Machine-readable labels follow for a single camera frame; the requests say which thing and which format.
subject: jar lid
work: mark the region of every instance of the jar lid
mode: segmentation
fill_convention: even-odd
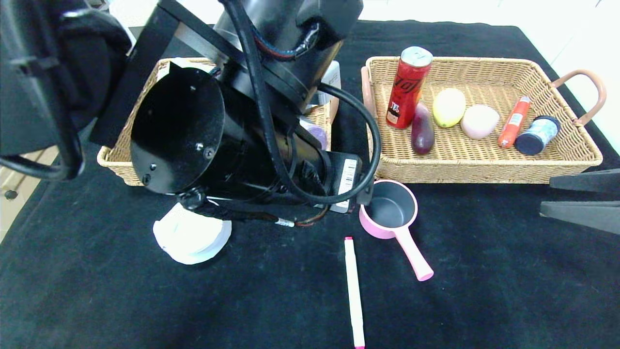
[[[544,143],[535,134],[520,134],[515,140],[515,148],[525,155],[536,155],[544,149]]]

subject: can lid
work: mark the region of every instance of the can lid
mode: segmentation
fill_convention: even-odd
[[[411,46],[402,51],[401,60],[408,65],[423,67],[429,65],[433,61],[433,54],[425,48]]]
[[[532,121],[532,123],[533,123],[534,121],[538,120],[538,119],[545,119],[545,120],[551,120],[551,121],[553,121],[553,123],[557,126],[557,131],[558,131],[558,133],[560,132],[560,129],[561,129],[561,127],[560,127],[560,120],[556,119],[555,117],[553,117],[553,116],[549,116],[549,115],[541,115],[541,116],[537,116],[537,117],[536,117],[536,118]]]
[[[525,155],[536,155],[544,149],[544,143],[535,134],[520,134],[515,140],[515,148]]]

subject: blue jar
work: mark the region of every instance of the blue jar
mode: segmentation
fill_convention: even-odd
[[[527,131],[515,140],[515,148],[525,155],[536,155],[560,132],[560,121],[541,115],[532,121]]]

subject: eggplant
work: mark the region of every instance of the eggplant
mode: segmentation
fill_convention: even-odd
[[[428,154],[435,144],[433,117],[424,103],[415,107],[414,120],[411,124],[411,147],[419,155]]]

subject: floor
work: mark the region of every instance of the floor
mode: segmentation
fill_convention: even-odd
[[[58,149],[51,147],[26,154],[24,157],[49,165],[54,161],[57,154]],[[4,240],[4,236],[13,224],[13,220],[15,220],[30,195],[35,191],[39,182],[40,179],[38,178],[24,176],[8,168],[0,167],[0,191],[2,192],[2,197],[0,197],[0,243]],[[7,192],[17,196],[9,199],[7,197],[12,196],[6,194]]]

